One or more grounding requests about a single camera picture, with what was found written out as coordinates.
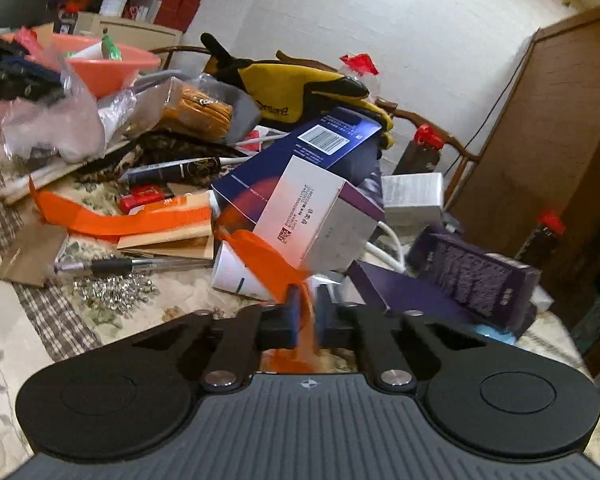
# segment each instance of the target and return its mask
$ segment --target barcode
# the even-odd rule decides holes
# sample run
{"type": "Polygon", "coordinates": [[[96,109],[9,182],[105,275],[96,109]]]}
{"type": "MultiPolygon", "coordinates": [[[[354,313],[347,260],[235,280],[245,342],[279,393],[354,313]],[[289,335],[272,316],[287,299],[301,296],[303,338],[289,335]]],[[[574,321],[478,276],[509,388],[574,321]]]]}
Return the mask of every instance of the barcode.
{"type": "Polygon", "coordinates": [[[278,235],[278,240],[280,240],[283,244],[286,244],[286,241],[289,239],[291,235],[291,231],[287,231],[285,228],[282,228],[280,234],[278,235]]]}
{"type": "Polygon", "coordinates": [[[304,140],[308,145],[317,148],[327,155],[337,152],[349,142],[349,139],[346,137],[332,132],[323,126],[314,126],[304,134],[298,136],[298,139],[304,140]]]}

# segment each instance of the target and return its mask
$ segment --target gray ribbed panel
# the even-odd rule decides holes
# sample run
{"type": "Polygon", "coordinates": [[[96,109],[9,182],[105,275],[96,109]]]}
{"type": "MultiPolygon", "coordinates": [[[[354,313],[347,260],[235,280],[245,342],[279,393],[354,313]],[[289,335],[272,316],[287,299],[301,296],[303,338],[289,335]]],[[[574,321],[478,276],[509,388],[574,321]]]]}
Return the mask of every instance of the gray ribbed panel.
{"type": "Polygon", "coordinates": [[[10,479],[600,479],[579,454],[531,465],[475,457],[437,434],[413,399],[376,392],[362,375],[312,376],[311,389],[306,378],[259,374],[239,393],[207,397],[195,424],[151,455],[98,465],[36,455],[10,479]]]}

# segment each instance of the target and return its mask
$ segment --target dark bottle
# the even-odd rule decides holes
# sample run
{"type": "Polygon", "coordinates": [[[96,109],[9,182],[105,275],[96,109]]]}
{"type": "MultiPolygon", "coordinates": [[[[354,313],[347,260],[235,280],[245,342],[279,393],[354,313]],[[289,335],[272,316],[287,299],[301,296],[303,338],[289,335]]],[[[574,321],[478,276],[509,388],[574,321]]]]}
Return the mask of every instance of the dark bottle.
{"type": "Polygon", "coordinates": [[[444,145],[445,141],[435,130],[428,124],[423,124],[404,150],[394,175],[432,173],[440,161],[440,150],[444,145]]]}
{"type": "Polygon", "coordinates": [[[526,239],[516,255],[521,264],[542,269],[549,256],[560,244],[565,227],[560,217],[552,209],[544,209],[538,215],[538,225],[526,239]]]}

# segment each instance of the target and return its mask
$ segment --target black wire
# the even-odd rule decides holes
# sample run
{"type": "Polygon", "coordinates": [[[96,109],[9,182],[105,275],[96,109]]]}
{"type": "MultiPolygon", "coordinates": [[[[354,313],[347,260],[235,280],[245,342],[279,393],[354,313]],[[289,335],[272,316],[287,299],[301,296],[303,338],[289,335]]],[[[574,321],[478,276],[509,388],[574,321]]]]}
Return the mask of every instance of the black wire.
{"type": "MultiPolygon", "coordinates": [[[[500,102],[500,99],[502,99],[502,96],[505,94],[505,92],[507,91],[507,89],[509,88],[509,86],[511,86],[511,83],[513,83],[513,79],[516,77],[516,74],[518,73],[518,70],[520,70],[520,67],[522,66],[522,62],[526,59],[526,56],[527,56],[528,53],[529,53],[529,50],[527,50],[525,52],[525,55],[522,56],[522,58],[520,59],[520,62],[518,63],[518,66],[516,67],[516,69],[513,71],[513,74],[511,75],[511,79],[509,79],[509,82],[507,83],[507,85],[502,89],[502,92],[500,92],[500,95],[496,99],[496,102],[494,102],[493,106],[491,107],[491,110],[489,110],[489,113],[487,114],[487,116],[482,121],[482,124],[480,125],[480,128],[478,128],[477,131],[474,133],[474,136],[471,139],[469,139],[469,142],[464,145],[465,148],[468,148],[469,144],[471,144],[472,142],[474,142],[475,137],[477,137],[478,134],[480,133],[480,130],[484,128],[484,125],[487,123],[487,121],[491,117],[491,114],[493,114],[493,111],[496,109],[496,106],[498,106],[498,103],[500,102]]],[[[462,155],[456,156],[456,160],[454,160],[453,163],[451,164],[451,166],[449,166],[446,169],[445,176],[456,165],[456,162],[458,160],[460,160],[461,156],[462,155]]]]}

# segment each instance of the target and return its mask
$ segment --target plaid fabric strip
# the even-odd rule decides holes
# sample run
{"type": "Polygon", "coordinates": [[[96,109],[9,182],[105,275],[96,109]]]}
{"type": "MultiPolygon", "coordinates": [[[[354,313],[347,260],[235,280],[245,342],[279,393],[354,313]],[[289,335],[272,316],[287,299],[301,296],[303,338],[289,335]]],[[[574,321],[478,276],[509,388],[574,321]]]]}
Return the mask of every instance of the plaid fabric strip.
{"type": "MultiPolygon", "coordinates": [[[[0,174],[0,188],[3,185],[0,174]]],[[[0,202],[0,255],[11,245],[21,226],[22,220],[17,211],[0,202]]],[[[54,361],[67,359],[100,345],[98,337],[85,325],[57,286],[35,288],[14,284],[13,288],[54,361]]]]}

